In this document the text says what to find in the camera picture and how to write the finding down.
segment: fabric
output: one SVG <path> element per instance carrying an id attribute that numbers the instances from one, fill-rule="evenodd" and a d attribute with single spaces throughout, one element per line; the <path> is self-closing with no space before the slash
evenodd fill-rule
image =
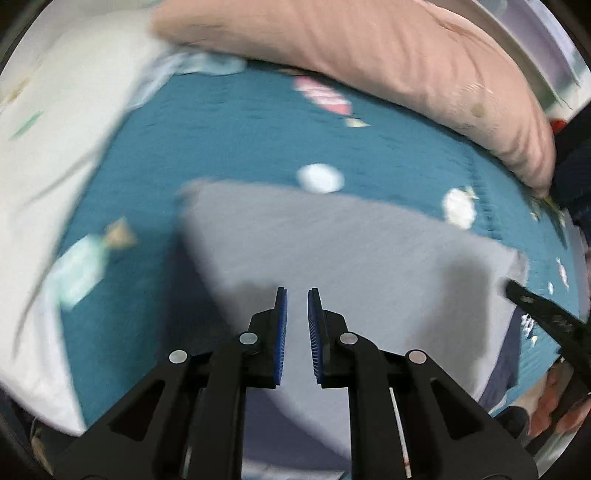
<path id="1" fill-rule="evenodd" d="M 232 336 L 230 324 L 204 284 L 203 261 L 196 255 L 194 245 L 193 249 L 187 246 L 188 237 L 187 232 L 176 235 L 168 260 L 170 290 L 163 355 L 177 348 L 192 354 L 212 351 Z M 502 398 L 517 381 L 519 321 L 518 312 L 511 319 L 499 358 L 479 399 L 483 408 L 490 409 L 488 405 L 494 398 L 498 395 Z M 299 470 L 350 468 L 348 458 L 338 455 L 289 419 L 264 390 L 247 392 L 243 453 L 251 462 L 263 465 Z M 245 473 L 243 468 L 243 476 L 253 475 Z"/>
<path id="2" fill-rule="evenodd" d="M 577 311 L 576 288 L 566 290 L 556 264 L 559 257 L 571 276 L 569 243 L 551 212 L 532 219 L 530 196 L 499 161 L 423 116 L 316 76 L 349 99 L 354 115 L 369 125 L 349 128 L 295 91 L 294 78 L 282 71 L 250 61 L 231 76 L 173 76 L 129 114 L 109 145 L 59 248 L 62 253 L 90 233 L 103 235 L 122 216 L 138 241 L 113 258 L 87 297 L 61 314 L 87 423 L 162 358 L 166 259 L 178 230 L 178 192 L 196 178 L 298 187 L 302 166 L 325 163 L 343 174 L 340 192 L 437 220 L 444 220 L 441 202 L 450 189 L 472 186 L 477 199 L 470 231 L 523 252 L 528 288 Z M 522 345 L 520 381 L 509 396 L 527 390 L 556 358 L 556 343 L 543 332 L 535 335 L 535 348 L 529 340 Z"/>
<path id="3" fill-rule="evenodd" d="M 186 197 L 193 251 L 235 331 L 278 286 L 290 293 L 284 375 L 269 396 L 332 449 L 350 455 L 348 396 L 320 389 L 313 375 L 312 287 L 351 331 L 393 353 L 420 348 L 473 398 L 482 395 L 514 309 L 504 278 L 525 283 L 523 255 L 418 212 L 340 194 L 196 182 Z"/>
<path id="4" fill-rule="evenodd" d="M 499 358 L 488 379 L 478 404 L 486 411 L 491 411 L 505 397 L 507 390 L 517 385 L 519 380 L 519 354 L 521 353 L 521 316 L 523 310 L 516 307 L 505 340 L 499 352 Z"/>
<path id="5" fill-rule="evenodd" d="M 422 0 L 165 0 L 154 29 L 183 44 L 324 73 L 474 140 L 544 197 L 551 128 L 526 79 L 468 20 Z"/>
<path id="6" fill-rule="evenodd" d="M 0 116 L 0 382 L 24 407 L 71 433 L 85 425 L 73 389 L 64 388 L 72 384 L 69 372 L 62 361 L 48 363 L 55 348 L 65 357 L 59 316 L 31 303 L 144 67 L 167 48 L 150 34 L 149 17 L 121 11 L 75 23 Z M 18 56 L 11 61 L 17 66 Z M 37 112 L 43 114 L 14 137 Z"/>

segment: metal rivet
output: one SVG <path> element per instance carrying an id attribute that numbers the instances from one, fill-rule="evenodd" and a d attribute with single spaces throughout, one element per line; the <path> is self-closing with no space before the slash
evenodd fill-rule
<path id="1" fill-rule="evenodd" d="M 354 345 L 357 343 L 357 340 L 359 340 L 357 338 L 357 335 L 355 335 L 354 333 L 343 333 L 341 334 L 341 336 L 339 337 L 340 343 L 343 343 L 344 345 Z"/>
<path id="2" fill-rule="evenodd" d="M 254 345 L 257 342 L 258 337 L 256 336 L 256 333 L 244 332 L 240 335 L 240 343 L 243 345 Z"/>
<path id="3" fill-rule="evenodd" d="M 168 359 L 174 364 L 182 364 L 187 357 L 187 352 L 184 350 L 175 350 L 168 356 Z"/>
<path id="4" fill-rule="evenodd" d="M 413 350 L 408 354 L 408 359 L 414 364 L 423 364 L 427 361 L 427 355 L 420 350 Z"/>

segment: gray cloth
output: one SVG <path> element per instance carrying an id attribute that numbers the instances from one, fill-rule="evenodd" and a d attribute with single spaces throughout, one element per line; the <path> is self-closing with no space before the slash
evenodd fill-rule
<path id="1" fill-rule="evenodd" d="M 185 189 L 184 222 L 206 261 L 213 297 L 236 330 L 289 294 L 278 407 L 349 455 L 345 390 L 324 390 L 312 370 L 307 292 L 349 329 L 393 353 L 425 350 L 478 398 L 495 366 L 514 306 L 502 279 L 527 279 L 524 255 L 396 205 L 229 181 Z"/>

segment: white pattern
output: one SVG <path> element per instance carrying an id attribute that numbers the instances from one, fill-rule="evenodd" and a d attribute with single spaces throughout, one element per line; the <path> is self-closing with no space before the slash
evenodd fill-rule
<path id="1" fill-rule="evenodd" d="M 443 213 L 447 223 L 468 230 L 476 219 L 474 200 L 470 193 L 451 189 L 443 198 Z"/>

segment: red object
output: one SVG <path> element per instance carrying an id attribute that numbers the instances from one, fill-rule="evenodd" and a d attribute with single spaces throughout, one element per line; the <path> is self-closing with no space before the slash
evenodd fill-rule
<path id="1" fill-rule="evenodd" d="M 554 118 L 550 120 L 550 126 L 552 127 L 552 131 L 554 135 L 560 132 L 564 127 L 566 127 L 566 121 L 562 120 L 561 118 Z"/>

